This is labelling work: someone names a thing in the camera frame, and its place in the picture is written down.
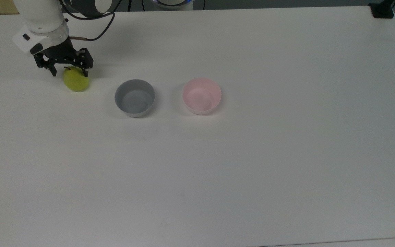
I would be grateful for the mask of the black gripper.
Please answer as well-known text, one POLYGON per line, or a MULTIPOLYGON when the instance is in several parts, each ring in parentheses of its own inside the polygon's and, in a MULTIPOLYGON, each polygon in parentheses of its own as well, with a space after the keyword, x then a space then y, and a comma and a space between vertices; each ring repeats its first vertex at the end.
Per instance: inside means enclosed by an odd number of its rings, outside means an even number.
POLYGON ((94 66, 94 59, 87 48, 76 50, 72 41, 67 38, 61 44, 51 46, 33 55, 39 68, 47 69, 56 77, 55 64, 70 64, 82 69, 84 77, 89 76, 89 69, 94 66))

